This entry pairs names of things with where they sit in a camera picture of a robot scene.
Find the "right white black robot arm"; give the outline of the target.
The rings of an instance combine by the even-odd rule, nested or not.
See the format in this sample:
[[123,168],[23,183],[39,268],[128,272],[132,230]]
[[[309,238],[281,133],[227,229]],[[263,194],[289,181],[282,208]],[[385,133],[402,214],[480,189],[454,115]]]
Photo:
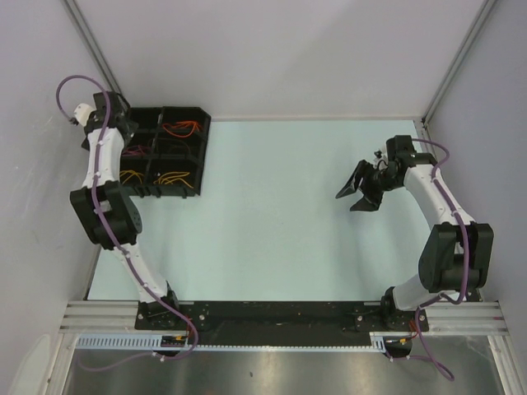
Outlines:
[[383,196],[405,188],[417,202],[430,229],[418,261],[417,275],[390,287],[380,302],[380,321],[399,330],[409,312],[447,300],[461,304],[468,293],[482,288],[492,255],[494,232],[478,223],[453,197],[441,175],[441,161],[419,152],[417,139],[397,135],[375,152],[373,162],[360,160],[337,198],[361,193],[351,211],[378,211]]

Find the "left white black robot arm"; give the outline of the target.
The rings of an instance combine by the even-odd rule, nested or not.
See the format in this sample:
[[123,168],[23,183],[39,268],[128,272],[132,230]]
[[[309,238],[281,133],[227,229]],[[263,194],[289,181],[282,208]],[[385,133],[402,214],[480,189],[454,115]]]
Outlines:
[[174,328],[182,309],[168,281],[144,258],[139,245],[142,218],[120,181],[121,155],[138,124],[121,94],[96,93],[94,102],[74,111],[86,134],[82,146],[89,160],[82,186],[70,192],[70,202],[89,240],[111,252],[133,280],[145,309],[142,315],[153,314],[163,328]]

